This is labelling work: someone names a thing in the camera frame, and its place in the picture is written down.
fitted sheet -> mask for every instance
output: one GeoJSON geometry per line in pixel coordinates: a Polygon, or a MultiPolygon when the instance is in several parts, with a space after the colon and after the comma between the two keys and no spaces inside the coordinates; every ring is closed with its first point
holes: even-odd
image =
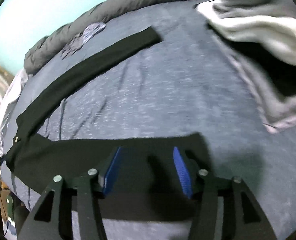
{"type": "MultiPolygon", "coordinates": [[[[270,134],[256,101],[213,39],[193,0],[154,5],[107,23],[65,59],[57,54],[30,77],[4,137],[8,151],[15,119],[57,77],[83,59],[150,25],[163,42],[144,49],[63,100],[38,133],[51,140],[172,137],[200,132],[217,176],[241,176],[254,192],[278,239],[296,229],[296,127],[270,134]]],[[[38,194],[5,164],[2,178],[28,209],[38,194]]],[[[78,239],[76,213],[74,235],[78,239]]],[[[187,239],[190,222],[104,220],[109,239],[187,239]]]]}

screw head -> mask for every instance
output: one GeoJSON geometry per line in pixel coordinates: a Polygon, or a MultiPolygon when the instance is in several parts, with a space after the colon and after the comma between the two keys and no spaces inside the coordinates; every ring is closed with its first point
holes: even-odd
{"type": "Polygon", "coordinates": [[[62,177],[61,177],[60,175],[57,175],[57,176],[54,177],[53,180],[54,180],[55,182],[60,182],[61,179],[62,179],[62,177]]]}
{"type": "Polygon", "coordinates": [[[205,170],[205,169],[201,169],[198,171],[200,176],[207,176],[209,171],[205,170]]]}
{"type": "Polygon", "coordinates": [[[89,171],[88,171],[88,174],[89,175],[96,175],[97,174],[97,170],[96,169],[90,169],[89,171]]]}
{"type": "Polygon", "coordinates": [[[233,181],[235,182],[235,183],[238,183],[238,184],[240,184],[241,183],[241,177],[239,177],[239,176],[235,176],[234,178],[233,178],[233,181]]]}

teal wall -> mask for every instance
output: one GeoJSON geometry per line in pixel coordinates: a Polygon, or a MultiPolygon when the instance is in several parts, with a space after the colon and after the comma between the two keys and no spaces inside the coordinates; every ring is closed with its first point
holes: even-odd
{"type": "Polygon", "coordinates": [[[43,36],[105,0],[5,0],[0,7],[0,65],[15,74],[43,36]]]}

blue gripper pad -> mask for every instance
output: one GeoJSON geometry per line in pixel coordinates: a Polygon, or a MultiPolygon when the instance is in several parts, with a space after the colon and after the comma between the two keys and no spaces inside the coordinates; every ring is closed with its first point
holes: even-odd
{"type": "Polygon", "coordinates": [[[192,197],[192,181],[187,166],[177,147],[174,147],[174,164],[177,170],[181,188],[183,193],[191,199],[192,197]]]}
{"type": "Polygon", "coordinates": [[[105,196],[111,192],[113,185],[117,179],[121,163],[121,155],[121,147],[118,147],[104,177],[103,194],[105,196]]]}

mattress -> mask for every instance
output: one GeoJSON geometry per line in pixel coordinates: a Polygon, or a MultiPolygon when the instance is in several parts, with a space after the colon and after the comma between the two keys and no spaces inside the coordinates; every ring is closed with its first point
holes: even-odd
{"type": "MultiPolygon", "coordinates": [[[[16,118],[57,77],[78,62],[149,26],[163,41],[98,76],[59,107],[38,133],[50,140],[173,137],[201,133],[217,176],[241,176],[255,194],[279,240],[296,229],[296,127],[270,134],[252,97],[222,53],[206,19],[194,10],[205,0],[162,3],[126,13],[75,54],[53,57],[31,76],[15,106],[16,118]]],[[[2,178],[31,210],[38,194],[2,165],[2,178]]],[[[78,239],[77,215],[73,216],[78,239]]],[[[186,239],[190,221],[104,220],[109,239],[186,239]]]]}

